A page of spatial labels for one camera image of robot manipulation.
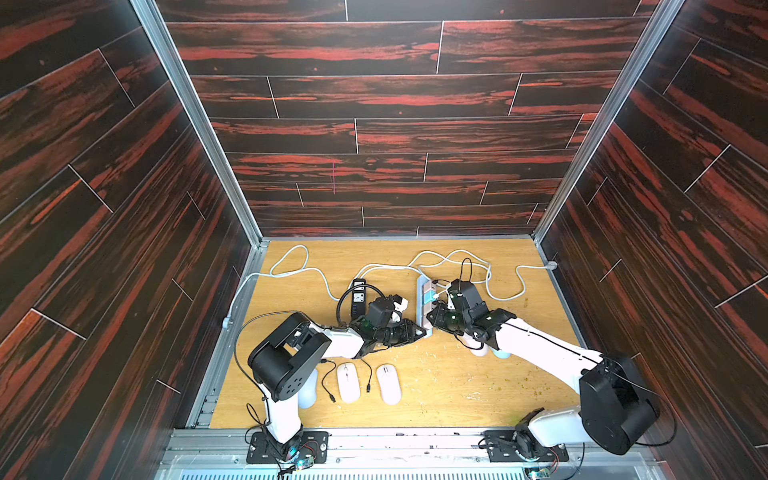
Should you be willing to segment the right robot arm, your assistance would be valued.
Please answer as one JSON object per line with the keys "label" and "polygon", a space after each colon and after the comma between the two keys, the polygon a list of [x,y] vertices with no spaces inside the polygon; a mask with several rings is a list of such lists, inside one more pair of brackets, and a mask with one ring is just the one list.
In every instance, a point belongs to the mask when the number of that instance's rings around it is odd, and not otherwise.
{"label": "right robot arm", "polygon": [[511,312],[490,310],[483,302],[471,305],[461,296],[436,301],[427,318],[439,330],[528,361],[578,394],[578,405],[535,410],[515,426],[517,451],[524,458],[579,442],[623,455],[660,417],[659,400],[626,356],[613,360],[549,335]]}

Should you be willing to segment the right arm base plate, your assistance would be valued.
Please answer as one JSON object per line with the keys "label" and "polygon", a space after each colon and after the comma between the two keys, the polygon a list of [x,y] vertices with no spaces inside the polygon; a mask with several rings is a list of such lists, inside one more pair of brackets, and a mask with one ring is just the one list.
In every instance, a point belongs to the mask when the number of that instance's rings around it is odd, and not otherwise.
{"label": "right arm base plate", "polygon": [[545,447],[529,432],[515,429],[486,430],[478,447],[485,450],[492,463],[555,463],[569,460],[562,445]]}

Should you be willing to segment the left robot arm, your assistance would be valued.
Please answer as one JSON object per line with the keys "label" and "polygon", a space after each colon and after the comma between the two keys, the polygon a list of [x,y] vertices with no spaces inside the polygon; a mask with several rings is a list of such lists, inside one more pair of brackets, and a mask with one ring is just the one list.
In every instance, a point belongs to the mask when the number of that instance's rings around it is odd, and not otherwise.
{"label": "left robot arm", "polygon": [[293,445],[303,430],[298,392],[326,358],[360,359],[378,346],[395,348],[424,338],[427,330],[387,312],[383,321],[360,317],[342,327],[323,326],[303,312],[292,312],[249,355],[256,385],[265,390],[266,431],[280,446]]}

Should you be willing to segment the white mouse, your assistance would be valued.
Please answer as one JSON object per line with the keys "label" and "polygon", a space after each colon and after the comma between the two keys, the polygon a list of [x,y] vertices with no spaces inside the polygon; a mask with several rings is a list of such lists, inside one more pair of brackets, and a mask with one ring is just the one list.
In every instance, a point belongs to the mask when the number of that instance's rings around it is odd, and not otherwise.
{"label": "white mouse", "polygon": [[300,409],[309,409],[317,401],[317,383],[319,372],[314,369],[309,375],[306,383],[298,392],[298,406]]}

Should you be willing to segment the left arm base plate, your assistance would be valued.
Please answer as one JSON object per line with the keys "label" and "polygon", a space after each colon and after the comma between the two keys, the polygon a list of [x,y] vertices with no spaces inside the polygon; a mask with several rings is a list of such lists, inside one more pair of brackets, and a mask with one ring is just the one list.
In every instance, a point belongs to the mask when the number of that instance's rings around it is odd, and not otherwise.
{"label": "left arm base plate", "polygon": [[286,443],[279,443],[269,432],[254,431],[246,463],[275,463],[282,468],[303,470],[326,462],[328,443],[329,433],[322,430],[301,430]]}

